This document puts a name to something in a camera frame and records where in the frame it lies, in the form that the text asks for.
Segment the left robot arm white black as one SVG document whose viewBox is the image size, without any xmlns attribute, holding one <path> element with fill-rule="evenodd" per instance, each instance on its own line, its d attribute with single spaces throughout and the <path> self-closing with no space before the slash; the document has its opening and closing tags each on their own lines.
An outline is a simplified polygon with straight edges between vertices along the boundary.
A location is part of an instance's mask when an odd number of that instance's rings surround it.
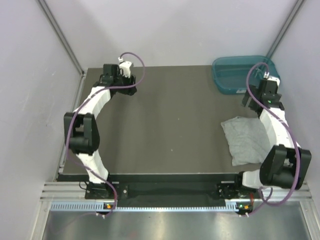
<svg viewBox="0 0 320 240">
<path fill-rule="evenodd" d="M 114 187 L 107 182 L 109 172 L 100 153 L 100 134 L 96 119 L 103 107 L 116 93 L 132 96 L 136 93 L 133 63 L 121 60 L 119 64 L 104 64 L 103 72 L 87 98 L 72 112 L 63 116 L 65 146 L 81 161 L 88 173 L 88 198 L 106 199 Z"/>
</svg>

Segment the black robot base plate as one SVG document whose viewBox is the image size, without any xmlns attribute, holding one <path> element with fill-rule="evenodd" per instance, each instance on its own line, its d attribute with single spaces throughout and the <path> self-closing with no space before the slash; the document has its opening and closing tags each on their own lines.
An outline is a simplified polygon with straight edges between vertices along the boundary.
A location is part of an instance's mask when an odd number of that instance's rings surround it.
<svg viewBox="0 0 320 240">
<path fill-rule="evenodd" d="M 222 207 L 225 200 L 258 199 L 256 190 L 239 188 L 237 173 L 111 174 L 113 194 L 108 198 L 127 208 Z"/>
</svg>

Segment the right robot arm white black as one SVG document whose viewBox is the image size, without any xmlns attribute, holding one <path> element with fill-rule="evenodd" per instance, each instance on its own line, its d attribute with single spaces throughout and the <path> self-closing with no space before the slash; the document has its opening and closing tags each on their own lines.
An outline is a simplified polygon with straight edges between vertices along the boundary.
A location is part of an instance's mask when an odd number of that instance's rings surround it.
<svg viewBox="0 0 320 240">
<path fill-rule="evenodd" d="M 242 104 L 257 113 L 268 145 L 258 170 L 238 174 L 233 192 L 239 198 L 245 198 L 252 190 L 261 193 L 265 188 L 276 187 L 288 190 L 284 198 L 287 200 L 304 182 L 312 154 L 294 139 L 280 98 L 276 82 L 264 80 L 258 87 L 247 86 Z"/>
</svg>

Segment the grey adidas t-shirt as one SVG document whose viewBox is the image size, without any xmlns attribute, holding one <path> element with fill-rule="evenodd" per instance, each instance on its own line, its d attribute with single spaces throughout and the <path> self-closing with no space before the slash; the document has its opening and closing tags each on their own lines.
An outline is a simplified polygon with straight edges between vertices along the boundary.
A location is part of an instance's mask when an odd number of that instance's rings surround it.
<svg viewBox="0 0 320 240">
<path fill-rule="evenodd" d="M 271 145 L 259 118 L 236 116 L 220 125 L 228 143 L 232 166 L 263 163 Z"/>
</svg>

